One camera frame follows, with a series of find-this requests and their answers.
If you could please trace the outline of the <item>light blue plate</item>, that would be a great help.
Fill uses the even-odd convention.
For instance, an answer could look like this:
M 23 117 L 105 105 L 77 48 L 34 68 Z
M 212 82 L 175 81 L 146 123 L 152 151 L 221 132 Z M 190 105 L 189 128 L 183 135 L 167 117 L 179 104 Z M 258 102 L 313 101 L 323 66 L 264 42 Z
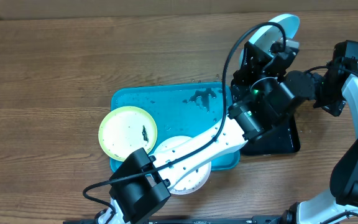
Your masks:
M 271 20 L 259 24 L 256 28 L 246 31 L 245 36 L 250 37 L 248 40 L 258 48 L 272 56 L 269 47 L 273 42 L 280 39 L 292 39 L 297 33 L 300 26 L 300 18 L 293 14 L 281 14 Z

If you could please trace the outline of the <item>white plate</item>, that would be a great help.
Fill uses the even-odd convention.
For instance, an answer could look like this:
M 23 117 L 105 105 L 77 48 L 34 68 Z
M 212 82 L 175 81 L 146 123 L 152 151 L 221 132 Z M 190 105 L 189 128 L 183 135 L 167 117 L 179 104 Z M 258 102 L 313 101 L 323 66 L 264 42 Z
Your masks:
M 191 139 L 189 136 L 174 136 L 168 138 L 158 145 L 155 152 L 167 151 L 170 148 L 176 147 L 189 139 Z M 211 162 L 203 165 L 199 169 L 196 169 L 184 177 L 174 186 L 174 188 L 170 190 L 170 193 L 175 195 L 191 194 L 200 189 L 206 183 L 210 173 Z

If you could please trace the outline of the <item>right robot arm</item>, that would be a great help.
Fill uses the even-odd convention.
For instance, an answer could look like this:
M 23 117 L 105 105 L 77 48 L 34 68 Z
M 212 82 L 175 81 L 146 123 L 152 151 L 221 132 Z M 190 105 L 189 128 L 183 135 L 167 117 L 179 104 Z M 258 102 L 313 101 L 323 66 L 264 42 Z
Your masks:
M 325 65 L 321 87 L 339 90 L 349 105 L 356 140 L 334 166 L 329 188 L 314 198 L 293 204 L 276 223 L 339 223 L 358 218 L 358 60 L 345 58 Z

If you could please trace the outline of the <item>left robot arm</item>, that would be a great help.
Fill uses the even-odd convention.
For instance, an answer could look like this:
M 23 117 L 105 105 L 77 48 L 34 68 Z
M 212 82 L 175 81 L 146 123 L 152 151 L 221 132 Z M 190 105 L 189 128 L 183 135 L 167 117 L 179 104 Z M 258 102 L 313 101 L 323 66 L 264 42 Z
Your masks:
M 274 42 L 268 50 L 247 42 L 234 76 L 234 86 L 241 90 L 239 99 L 224 107 L 218 124 L 175 147 L 149 154 L 150 134 L 135 135 L 143 125 L 139 118 L 103 123 L 102 132 L 119 135 L 105 139 L 104 145 L 122 164 L 109 180 L 111 203 L 99 221 L 143 222 L 166 203 L 185 177 L 285 126 L 306 100 L 304 93 L 295 91 L 293 74 L 287 73 L 298 51 L 299 44 L 293 40 Z

